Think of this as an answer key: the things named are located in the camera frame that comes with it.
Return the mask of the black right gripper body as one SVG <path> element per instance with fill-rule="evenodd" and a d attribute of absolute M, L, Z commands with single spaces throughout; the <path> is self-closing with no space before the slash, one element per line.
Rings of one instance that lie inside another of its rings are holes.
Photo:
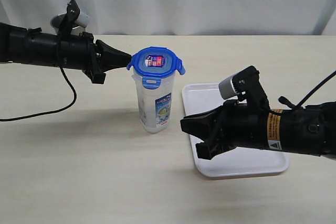
<path fill-rule="evenodd" d="M 249 103 L 228 100 L 209 112 L 209 152 L 224 153 L 238 147 L 269 150 L 269 113 Z"/>

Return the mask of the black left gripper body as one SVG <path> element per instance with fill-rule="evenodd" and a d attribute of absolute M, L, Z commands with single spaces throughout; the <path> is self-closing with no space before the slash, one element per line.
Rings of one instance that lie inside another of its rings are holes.
<path fill-rule="evenodd" d="M 102 69 L 102 53 L 90 33 L 60 41 L 59 64 L 67 69 L 82 71 L 93 84 L 104 84 L 106 74 Z"/>

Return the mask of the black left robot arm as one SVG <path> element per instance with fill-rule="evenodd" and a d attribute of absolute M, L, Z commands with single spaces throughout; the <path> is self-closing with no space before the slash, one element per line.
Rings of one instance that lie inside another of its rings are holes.
<path fill-rule="evenodd" d="M 125 68 L 131 58 L 91 33 L 59 37 L 1 23 L 1 63 L 80 70 L 93 84 L 104 84 L 107 71 Z"/>

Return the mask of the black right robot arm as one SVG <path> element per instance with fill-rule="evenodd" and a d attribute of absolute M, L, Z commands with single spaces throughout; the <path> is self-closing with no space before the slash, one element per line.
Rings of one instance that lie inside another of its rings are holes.
<path fill-rule="evenodd" d="M 238 147 L 335 158 L 335 102 L 269 113 L 227 100 L 183 117 L 180 126 L 200 139 L 195 145 L 200 159 L 211 160 Z"/>

